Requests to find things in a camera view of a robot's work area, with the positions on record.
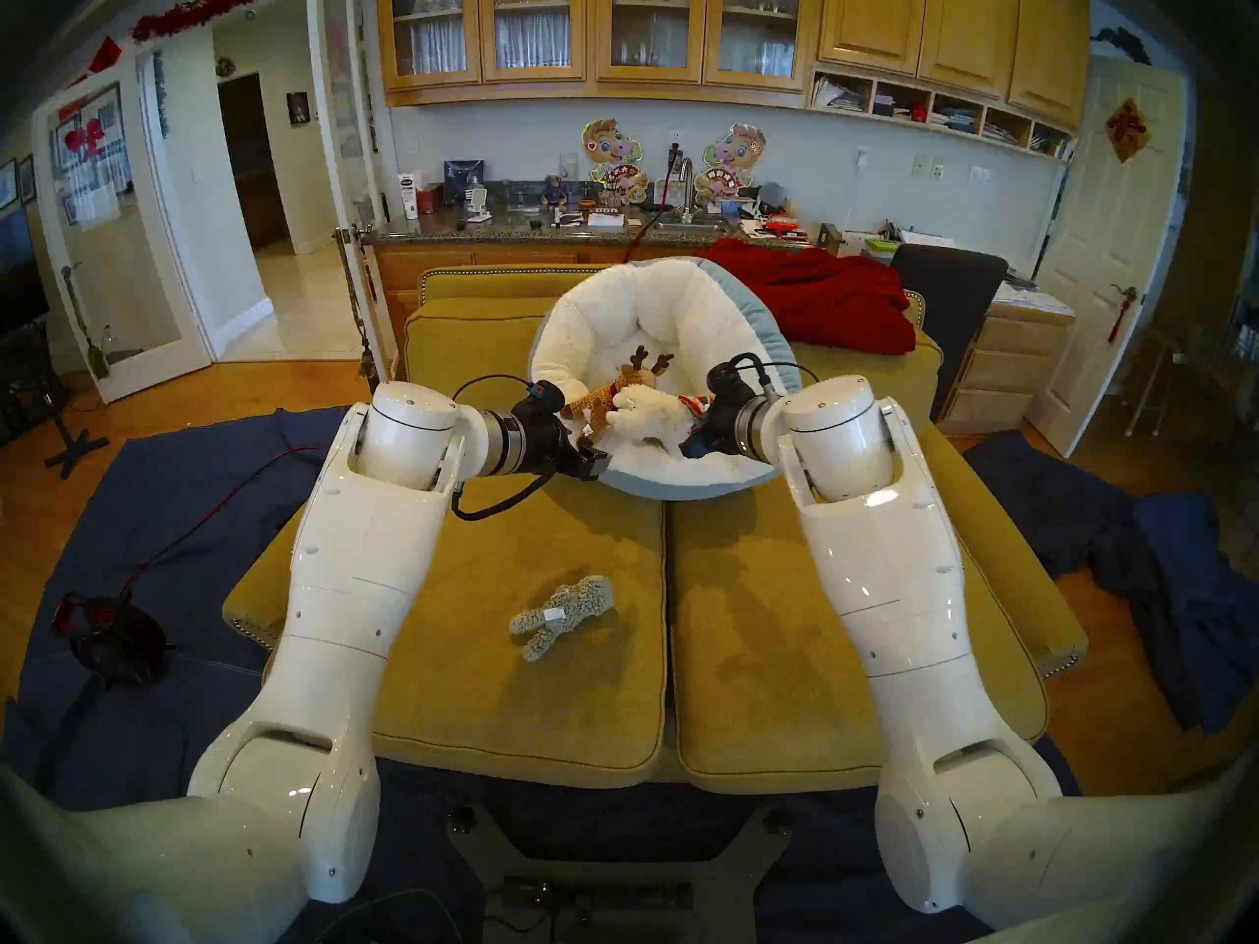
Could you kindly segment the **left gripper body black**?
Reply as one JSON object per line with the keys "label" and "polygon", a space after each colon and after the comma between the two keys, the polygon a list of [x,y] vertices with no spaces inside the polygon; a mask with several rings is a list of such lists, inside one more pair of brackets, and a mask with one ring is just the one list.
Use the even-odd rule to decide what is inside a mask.
{"label": "left gripper body black", "polygon": [[564,405],[563,391],[551,381],[529,384],[525,398],[516,403],[522,435],[517,473],[596,477],[596,449],[573,442],[572,430],[560,419]]}

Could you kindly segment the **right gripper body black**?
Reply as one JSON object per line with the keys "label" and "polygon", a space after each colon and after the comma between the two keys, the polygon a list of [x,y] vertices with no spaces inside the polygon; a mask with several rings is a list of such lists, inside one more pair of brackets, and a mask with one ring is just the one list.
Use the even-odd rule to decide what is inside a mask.
{"label": "right gripper body black", "polygon": [[740,366],[740,361],[726,361],[708,373],[709,409],[686,437],[704,439],[704,457],[721,453],[763,458],[753,438],[753,424],[763,409],[763,391],[754,390],[743,378]]}

